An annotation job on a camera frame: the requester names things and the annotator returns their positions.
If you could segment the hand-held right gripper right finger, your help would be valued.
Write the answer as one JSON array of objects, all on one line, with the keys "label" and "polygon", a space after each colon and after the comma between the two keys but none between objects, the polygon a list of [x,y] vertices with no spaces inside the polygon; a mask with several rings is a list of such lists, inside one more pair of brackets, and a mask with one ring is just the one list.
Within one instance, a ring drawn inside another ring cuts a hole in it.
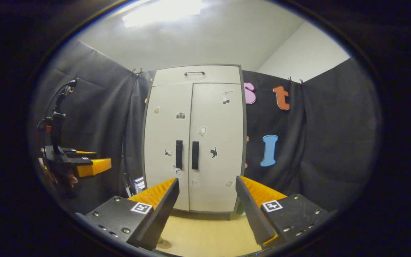
[{"label": "hand-held right gripper right finger", "polygon": [[304,238],[332,216],[301,194],[287,196],[244,176],[237,176],[235,190],[263,249]]}]

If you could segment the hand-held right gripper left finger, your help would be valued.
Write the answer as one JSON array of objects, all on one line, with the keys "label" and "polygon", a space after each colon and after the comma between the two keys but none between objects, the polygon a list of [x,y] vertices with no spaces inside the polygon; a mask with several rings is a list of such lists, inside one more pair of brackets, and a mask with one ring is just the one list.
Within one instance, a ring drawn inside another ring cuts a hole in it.
[{"label": "hand-held right gripper left finger", "polygon": [[91,232],[118,247],[154,250],[179,195],[173,177],[132,197],[113,196],[88,213],[76,213]]}]

